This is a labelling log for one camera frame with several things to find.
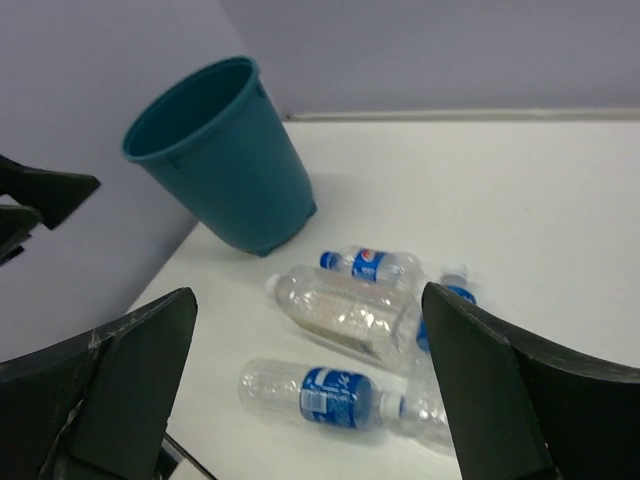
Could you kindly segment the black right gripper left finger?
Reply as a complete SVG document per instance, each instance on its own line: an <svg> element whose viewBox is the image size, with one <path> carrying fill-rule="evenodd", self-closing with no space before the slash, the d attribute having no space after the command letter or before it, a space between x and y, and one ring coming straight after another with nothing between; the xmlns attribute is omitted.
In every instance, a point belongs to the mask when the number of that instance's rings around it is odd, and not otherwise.
<svg viewBox="0 0 640 480"><path fill-rule="evenodd" d="M2 478L153 478L197 312L182 287L2 363Z"/></svg>

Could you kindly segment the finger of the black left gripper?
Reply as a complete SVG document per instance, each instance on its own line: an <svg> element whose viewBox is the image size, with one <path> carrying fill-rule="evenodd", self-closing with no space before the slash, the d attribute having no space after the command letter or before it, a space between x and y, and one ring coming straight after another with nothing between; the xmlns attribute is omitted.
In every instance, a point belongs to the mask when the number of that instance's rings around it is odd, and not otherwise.
<svg viewBox="0 0 640 480"><path fill-rule="evenodd" d="M58 228L99 187L92 175L29 167L2 156L1 194L14 203L1 206L1 263L24 252L34 228Z"/></svg>

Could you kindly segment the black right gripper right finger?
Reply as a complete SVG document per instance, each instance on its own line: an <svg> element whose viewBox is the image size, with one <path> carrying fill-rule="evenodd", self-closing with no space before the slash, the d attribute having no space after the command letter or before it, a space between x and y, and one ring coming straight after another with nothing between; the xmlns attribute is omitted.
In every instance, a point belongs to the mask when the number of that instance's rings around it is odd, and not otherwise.
<svg viewBox="0 0 640 480"><path fill-rule="evenodd" d="M557 344L436 283L422 310L463 478L638 478L638 369Z"/></svg>

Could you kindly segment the blue label white cap bottle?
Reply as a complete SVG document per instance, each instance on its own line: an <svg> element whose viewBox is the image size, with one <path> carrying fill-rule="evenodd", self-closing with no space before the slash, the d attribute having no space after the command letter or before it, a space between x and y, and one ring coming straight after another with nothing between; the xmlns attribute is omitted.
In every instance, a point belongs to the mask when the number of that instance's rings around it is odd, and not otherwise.
<svg viewBox="0 0 640 480"><path fill-rule="evenodd" d="M238 397L257 417L354 432L390 432L451 453L453 439L431 363L412 365L399 384L357 371L278 360L247 363Z"/></svg>

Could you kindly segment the teal plastic bin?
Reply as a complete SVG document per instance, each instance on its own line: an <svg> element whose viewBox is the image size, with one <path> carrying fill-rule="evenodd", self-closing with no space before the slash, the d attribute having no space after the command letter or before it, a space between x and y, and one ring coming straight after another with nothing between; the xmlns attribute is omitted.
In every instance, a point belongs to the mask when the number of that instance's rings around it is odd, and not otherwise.
<svg viewBox="0 0 640 480"><path fill-rule="evenodd" d="M258 257L288 242L317 210L250 57L223 59L172 86L130 126L122 153L220 240Z"/></svg>

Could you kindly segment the large clear square bottle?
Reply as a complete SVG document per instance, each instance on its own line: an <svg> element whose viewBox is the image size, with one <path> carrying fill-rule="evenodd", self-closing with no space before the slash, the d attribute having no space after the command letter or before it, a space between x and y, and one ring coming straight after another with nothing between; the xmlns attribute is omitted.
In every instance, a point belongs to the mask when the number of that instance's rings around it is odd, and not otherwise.
<svg viewBox="0 0 640 480"><path fill-rule="evenodd" d="M421 319L412 292L305 265L271 276L266 292L320 342L395 374L410 370Z"/></svg>

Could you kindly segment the blue cap Pepsi bottle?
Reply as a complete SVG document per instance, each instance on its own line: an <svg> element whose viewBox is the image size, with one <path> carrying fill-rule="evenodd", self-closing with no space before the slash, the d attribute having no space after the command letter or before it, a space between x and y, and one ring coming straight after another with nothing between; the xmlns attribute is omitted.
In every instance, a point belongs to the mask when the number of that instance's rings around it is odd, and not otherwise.
<svg viewBox="0 0 640 480"><path fill-rule="evenodd" d="M325 251L321 268L349 277L420 295L428 283L421 261L408 252L389 252L349 245Z"/></svg>

